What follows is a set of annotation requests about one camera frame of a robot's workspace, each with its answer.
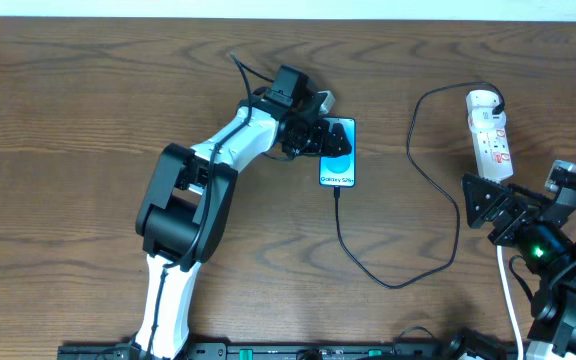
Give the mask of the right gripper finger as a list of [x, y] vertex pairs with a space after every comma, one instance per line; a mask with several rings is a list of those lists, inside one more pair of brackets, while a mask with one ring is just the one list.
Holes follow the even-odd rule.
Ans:
[[545, 195], [538, 193], [538, 192], [534, 192], [528, 188], [519, 186], [517, 184], [510, 183], [507, 185], [507, 188], [510, 190], [510, 192], [514, 196], [522, 198], [528, 203], [534, 203], [534, 204], [550, 204], [551, 203], [551, 199], [546, 197]]
[[462, 189], [467, 224], [473, 229], [481, 228], [486, 222], [493, 222], [510, 196], [507, 187], [472, 173], [462, 177]]

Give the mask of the blue Galaxy smartphone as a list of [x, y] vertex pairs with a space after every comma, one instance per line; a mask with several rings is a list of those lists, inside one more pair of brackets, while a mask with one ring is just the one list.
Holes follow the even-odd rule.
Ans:
[[352, 188], [356, 183], [356, 122], [352, 118], [331, 118], [331, 130], [343, 127], [343, 132], [337, 132], [342, 138], [343, 155], [338, 157], [322, 157], [319, 162], [319, 184], [324, 187]]

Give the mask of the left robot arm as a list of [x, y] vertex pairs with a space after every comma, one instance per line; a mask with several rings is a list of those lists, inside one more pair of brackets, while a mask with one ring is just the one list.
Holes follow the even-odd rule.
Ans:
[[275, 145], [289, 158], [339, 157], [352, 150], [329, 113], [335, 97], [283, 65], [268, 87], [249, 91], [233, 119], [189, 148], [160, 154], [135, 229], [149, 271], [133, 359], [174, 359], [189, 338], [189, 310], [201, 266], [222, 239], [240, 173]]

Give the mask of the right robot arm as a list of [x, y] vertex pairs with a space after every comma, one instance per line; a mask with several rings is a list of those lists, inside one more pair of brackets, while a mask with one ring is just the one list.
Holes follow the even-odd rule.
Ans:
[[576, 210], [576, 173], [557, 166], [548, 181], [557, 189], [552, 198], [465, 174], [467, 222], [472, 228], [492, 223], [490, 242], [517, 249], [539, 277], [529, 339], [550, 344], [555, 355], [576, 355], [576, 241], [561, 229]]

